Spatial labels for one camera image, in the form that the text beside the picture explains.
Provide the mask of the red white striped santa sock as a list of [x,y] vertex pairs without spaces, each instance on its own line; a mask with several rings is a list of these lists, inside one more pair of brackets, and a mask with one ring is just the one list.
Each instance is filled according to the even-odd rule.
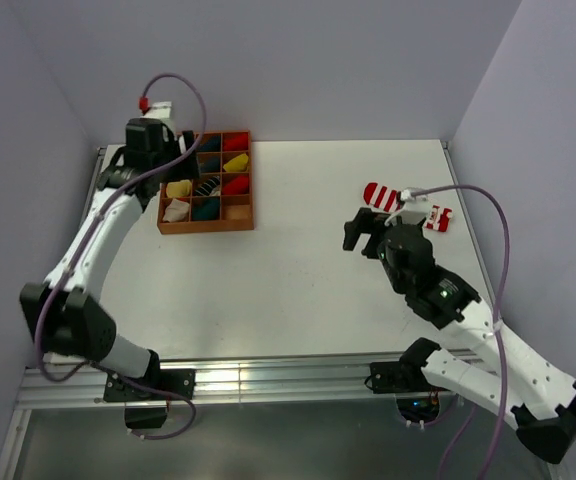
[[[404,209],[404,204],[398,200],[399,192],[388,186],[377,182],[370,182],[363,191],[363,199],[366,205],[392,216],[396,212]],[[427,230],[434,230],[446,233],[453,218],[453,210],[439,205],[424,204],[425,211],[423,227]]]

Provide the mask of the beige red sock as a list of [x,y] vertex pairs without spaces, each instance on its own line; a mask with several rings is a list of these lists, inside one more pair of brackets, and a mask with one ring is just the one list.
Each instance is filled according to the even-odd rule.
[[165,208],[162,221],[165,223],[177,223],[186,221],[190,213],[191,205],[184,200],[172,199]]

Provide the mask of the dark green reindeer sock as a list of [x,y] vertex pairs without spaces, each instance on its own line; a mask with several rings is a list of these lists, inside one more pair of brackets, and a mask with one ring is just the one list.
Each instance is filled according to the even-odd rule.
[[220,208],[221,202],[218,197],[195,199],[192,204],[191,220],[196,222],[218,220]]

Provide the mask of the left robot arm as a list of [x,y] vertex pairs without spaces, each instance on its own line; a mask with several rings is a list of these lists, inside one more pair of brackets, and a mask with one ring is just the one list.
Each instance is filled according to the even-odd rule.
[[97,180],[88,214],[67,252],[40,283],[27,283],[20,304],[33,337],[37,364],[54,353],[76,357],[127,379],[140,399],[163,386],[158,354],[117,331],[99,303],[109,268],[132,226],[162,182],[199,174],[193,132],[176,133],[169,113],[153,109],[128,121],[125,143]]

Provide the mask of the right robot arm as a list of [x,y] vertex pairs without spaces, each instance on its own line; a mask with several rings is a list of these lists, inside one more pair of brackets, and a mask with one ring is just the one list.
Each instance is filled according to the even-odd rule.
[[439,387],[461,395],[504,422],[541,460],[560,463],[576,440],[576,379],[561,371],[511,329],[463,278],[435,261],[419,224],[361,208],[344,225],[343,248],[368,235],[363,255],[379,261],[393,290],[421,319],[456,340],[483,363],[458,359],[439,343],[416,340],[396,361],[370,366],[376,394]]

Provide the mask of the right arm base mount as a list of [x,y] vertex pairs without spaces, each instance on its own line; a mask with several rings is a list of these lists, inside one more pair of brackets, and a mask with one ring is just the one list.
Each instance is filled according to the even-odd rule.
[[444,389],[432,386],[419,368],[402,361],[371,363],[364,386],[375,395],[393,395],[403,420],[416,425],[437,422],[457,405],[452,396],[442,398]]

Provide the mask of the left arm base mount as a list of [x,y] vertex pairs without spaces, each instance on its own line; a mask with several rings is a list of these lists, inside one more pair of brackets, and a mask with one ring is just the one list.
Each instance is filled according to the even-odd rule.
[[[192,401],[195,385],[194,369],[164,369],[153,385],[108,374],[102,399],[107,404],[124,405],[124,424],[131,434],[148,440],[163,440],[181,435],[193,425],[197,416]],[[161,429],[170,419],[174,401],[190,408],[189,418],[176,431],[163,433]]]

